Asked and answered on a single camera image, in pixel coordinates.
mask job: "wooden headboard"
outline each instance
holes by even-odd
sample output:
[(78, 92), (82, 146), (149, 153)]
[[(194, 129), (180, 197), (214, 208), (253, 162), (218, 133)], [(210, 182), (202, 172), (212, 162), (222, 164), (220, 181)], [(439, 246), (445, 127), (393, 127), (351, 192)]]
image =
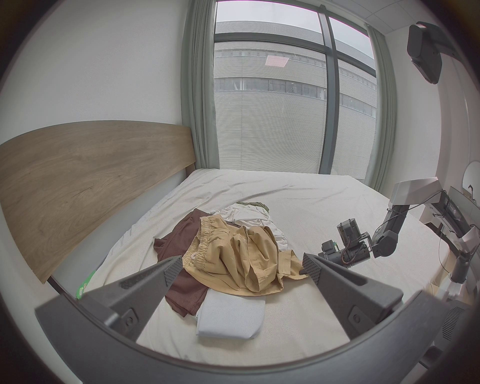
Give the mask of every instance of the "wooden headboard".
[(54, 125), (0, 145), (0, 204), (44, 283), (107, 218), (194, 162), (187, 127), (121, 120)]

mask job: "white bed sheet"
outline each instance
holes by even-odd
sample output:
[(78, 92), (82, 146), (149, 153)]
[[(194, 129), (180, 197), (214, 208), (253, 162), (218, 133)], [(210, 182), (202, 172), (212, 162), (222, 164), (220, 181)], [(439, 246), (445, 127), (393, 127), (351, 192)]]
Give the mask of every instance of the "white bed sheet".
[[(156, 263), (153, 239), (168, 234), (192, 209), (205, 212), (237, 201), (260, 201), (302, 259), (322, 242), (340, 242), (336, 226), (356, 218), (373, 234), (388, 199), (348, 176), (201, 169), (157, 203), (111, 249), (86, 291)], [(424, 289), (448, 256), (448, 246), (407, 215), (395, 253), (370, 259), (352, 270), (404, 292), (404, 302)], [(348, 337), (311, 279), (285, 281), (284, 291), (268, 295), (264, 325), (255, 339), (196, 336), (193, 316), (182, 318), (162, 300), (137, 343), (176, 358), (217, 365), (276, 364), (313, 356), (348, 342)]]

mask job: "round mirror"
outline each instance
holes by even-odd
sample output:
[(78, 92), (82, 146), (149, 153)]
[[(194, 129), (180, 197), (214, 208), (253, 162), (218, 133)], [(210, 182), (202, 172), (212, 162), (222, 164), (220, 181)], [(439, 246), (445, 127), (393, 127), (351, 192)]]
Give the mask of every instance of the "round mirror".
[(472, 161), (463, 175), (463, 194), (478, 205), (480, 197), (480, 161)]

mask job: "ceiling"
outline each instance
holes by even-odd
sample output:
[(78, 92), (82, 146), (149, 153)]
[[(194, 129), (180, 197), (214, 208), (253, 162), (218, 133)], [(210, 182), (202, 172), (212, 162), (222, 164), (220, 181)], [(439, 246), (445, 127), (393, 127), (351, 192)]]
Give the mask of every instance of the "ceiling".
[(418, 21), (435, 23), (419, 0), (328, 0), (384, 35)]

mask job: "curtain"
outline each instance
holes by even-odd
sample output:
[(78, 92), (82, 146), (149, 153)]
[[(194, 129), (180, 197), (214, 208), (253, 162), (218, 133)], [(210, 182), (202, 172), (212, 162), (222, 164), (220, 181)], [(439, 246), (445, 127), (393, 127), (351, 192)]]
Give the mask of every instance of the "curtain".
[(181, 52), (182, 124), (192, 130), (198, 168), (219, 168), (213, 56), (215, 0), (190, 0)]
[(377, 74), (377, 120), (375, 140), (364, 184), (380, 191), (393, 154), (396, 128), (396, 83), (385, 36), (367, 25)]

